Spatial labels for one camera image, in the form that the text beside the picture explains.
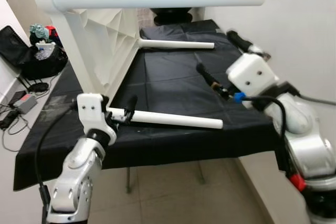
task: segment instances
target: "blue connector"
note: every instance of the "blue connector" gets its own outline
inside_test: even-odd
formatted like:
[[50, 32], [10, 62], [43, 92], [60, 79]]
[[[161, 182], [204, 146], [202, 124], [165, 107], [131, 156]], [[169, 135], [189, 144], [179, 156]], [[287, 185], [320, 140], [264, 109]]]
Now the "blue connector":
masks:
[[233, 95], [233, 99], [236, 103], [242, 103], [244, 97], [246, 97], [244, 92], [235, 93]]

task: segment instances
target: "white plastic panel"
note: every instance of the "white plastic panel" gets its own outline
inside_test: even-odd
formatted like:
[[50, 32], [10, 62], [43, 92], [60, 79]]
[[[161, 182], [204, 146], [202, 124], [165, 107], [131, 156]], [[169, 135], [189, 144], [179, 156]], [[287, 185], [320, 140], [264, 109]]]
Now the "white plastic panel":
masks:
[[135, 9], [74, 9], [52, 22], [84, 92], [110, 100], [139, 48]]

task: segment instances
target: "tiled floor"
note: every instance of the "tiled floor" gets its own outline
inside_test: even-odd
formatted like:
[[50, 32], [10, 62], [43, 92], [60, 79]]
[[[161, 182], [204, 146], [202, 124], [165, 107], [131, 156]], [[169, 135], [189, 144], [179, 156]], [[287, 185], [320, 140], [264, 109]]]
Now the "tiled floor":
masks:
[[234, 159], [103, 170], [94, 185], [90, 223], [266, 223]]

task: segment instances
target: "black tablecloth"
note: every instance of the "black tablecloth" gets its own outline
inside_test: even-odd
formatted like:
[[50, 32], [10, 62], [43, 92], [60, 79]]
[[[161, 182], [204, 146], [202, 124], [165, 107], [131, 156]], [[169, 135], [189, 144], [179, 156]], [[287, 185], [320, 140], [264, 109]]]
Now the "black tablecloth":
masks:
[[[112, 106], [122, 108], [136, 94], [138, 110], [222, 119], [224, 128], [140, 123], [122, 126], [116, 143], [107, 149], [104, 169], [239, 157], [274, 149], [278, 136], [271, 121], [241, 104], [223, 101], [195, 70], [196, 64], [202, 62], [226, 85], [225, 70], [240, 56], [212, 20], [146, 28], [141, 33], [147, 39], [214, 42], [215, 49], [139, 50]], [[51, 121], [81, 92], [68, 64], [16, 156], [14, 190], [36, 183], [33, 161], [37, 142]], [[60, 174], [65, 156], [82, 135], [76, 112], [65, 116], [53, 128], [41, 150], [44, 180]]]

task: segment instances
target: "black bag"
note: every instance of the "black bag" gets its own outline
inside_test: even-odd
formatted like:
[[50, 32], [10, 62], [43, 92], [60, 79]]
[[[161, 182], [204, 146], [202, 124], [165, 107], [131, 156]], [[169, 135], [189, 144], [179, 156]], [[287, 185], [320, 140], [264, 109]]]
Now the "black bag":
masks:
[[38, 49], [35, 46], [28, 47], [11, 26], [0, 30], [0, 56], [14, 67], [20, 68], [22, 75], [28, 80], [55, 76], [68, 62], [67, 55], [57, 45], [47, 59], [36, 59], [37, 52]]

